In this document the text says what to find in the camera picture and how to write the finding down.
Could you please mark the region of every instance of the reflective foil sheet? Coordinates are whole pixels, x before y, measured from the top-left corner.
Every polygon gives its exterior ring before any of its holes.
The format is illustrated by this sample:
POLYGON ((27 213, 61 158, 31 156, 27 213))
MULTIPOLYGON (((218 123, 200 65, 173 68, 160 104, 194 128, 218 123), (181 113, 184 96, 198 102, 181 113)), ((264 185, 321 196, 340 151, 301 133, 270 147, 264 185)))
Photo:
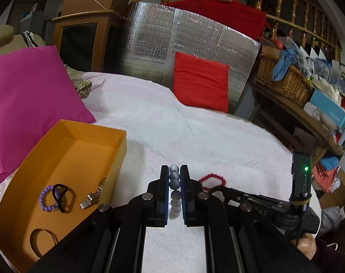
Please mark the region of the reflective foil sheet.
POLYGON ((198 14, 154 3, 133 4, 124 26, 121 74, 172 88, 175 53, 230 66, 229 112, 242 93, 260 44, 198 14))

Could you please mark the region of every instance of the orange tray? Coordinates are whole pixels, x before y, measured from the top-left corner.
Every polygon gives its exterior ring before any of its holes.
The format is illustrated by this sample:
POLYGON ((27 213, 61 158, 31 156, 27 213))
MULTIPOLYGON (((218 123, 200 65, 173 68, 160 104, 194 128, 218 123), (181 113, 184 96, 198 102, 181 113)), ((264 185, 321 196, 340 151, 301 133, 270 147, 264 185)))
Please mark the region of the orange tray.
MULTIPOLYGON (((110 203, 125 154, 124 130, 74 121, 60 120, 37 143, 0 203, 0 250, 20 273, 38 260, 31 249, 31 232, 46 229, 62 240, 97 208, 83 210, 79 203, 98 189, 102 178, 106 182, 98 204, 110 203), (65 194, 67 213, 40 208, 41 191, 55 184, 71 189, 65 194)), ((49 192, 46 205, 54 202, 49 192)), ((46 232, 38 234, 36 244, 42 255, 54 246, 46 232)))

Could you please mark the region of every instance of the bed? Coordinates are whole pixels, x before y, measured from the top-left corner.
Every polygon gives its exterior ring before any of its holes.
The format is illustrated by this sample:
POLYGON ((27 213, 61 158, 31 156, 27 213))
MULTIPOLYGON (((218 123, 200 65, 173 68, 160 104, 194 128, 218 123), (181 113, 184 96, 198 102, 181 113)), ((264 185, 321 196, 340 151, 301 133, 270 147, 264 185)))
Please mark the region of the bed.
MULTIPOLYGON (((84 77, 93 83, 83 101, 96 124, 127 131, 112 206, 145 192, 148 182, 159 178, 161 165, 172 163, 187 164, 192 179, 216 173, 228 187, 288 199, 292 155, 264 129, 233 115, 185 106, 170 89, 151 81, 94 72, 84 77)), ((12 177, 0 184, 0 200, 12 177)), ((312 194, 310 206, 320 217, 312 194)), ((144 251, 143 272, 206 271, 203 228, 185 227, 181 216, 164 229, 148 228, 144 251)))

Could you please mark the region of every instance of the blue towel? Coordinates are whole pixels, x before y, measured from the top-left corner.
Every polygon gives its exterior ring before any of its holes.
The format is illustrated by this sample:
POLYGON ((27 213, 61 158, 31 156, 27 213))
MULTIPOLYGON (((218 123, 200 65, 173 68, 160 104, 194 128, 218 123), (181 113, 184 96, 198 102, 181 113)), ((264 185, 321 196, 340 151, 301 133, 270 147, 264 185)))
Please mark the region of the blue towel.
POLYGON ((325 170, 332 170, 333 168, 336 168, 338 166, 338 157, 324 157, 320 159, 320 163, 324 167, 325 170))
POLYGON ((281 50, 280 60, 276 63, 274 69, 272 70, 272 80, 282 80, 285 77, 289 66, 295 60, 296 56, 297 52, 292 48, 281 50))

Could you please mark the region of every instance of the purple beaded bracelet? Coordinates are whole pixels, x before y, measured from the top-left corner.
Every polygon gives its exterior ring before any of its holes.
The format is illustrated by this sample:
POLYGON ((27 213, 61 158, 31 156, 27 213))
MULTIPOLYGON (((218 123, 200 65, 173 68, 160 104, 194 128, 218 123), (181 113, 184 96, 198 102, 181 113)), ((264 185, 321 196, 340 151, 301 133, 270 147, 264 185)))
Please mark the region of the purple beaded bracelet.
MULTIPOLYGON (((40 194, 40 198, 39 198, 39 202, 40 202, 40 206, 41 206, 41 209, 43 211, 47 211, 47 212, 50 212, 50 211, 54 211, 54 210, 57 210, 58 208, 58 204, 55 203, 53 205, 49 205, 49 206, 45 206, 45 203, 44 203, 44 200, 45 200, 45 196, 48 192, 51 192, 52 189, 53 189, 54 186, 51 186, 51 185, 48 185, 40 194)), ((60 192, 58 189, 55 188, 55 196, 56 198, 58 199, 59 196, 60 196, 60 192)))

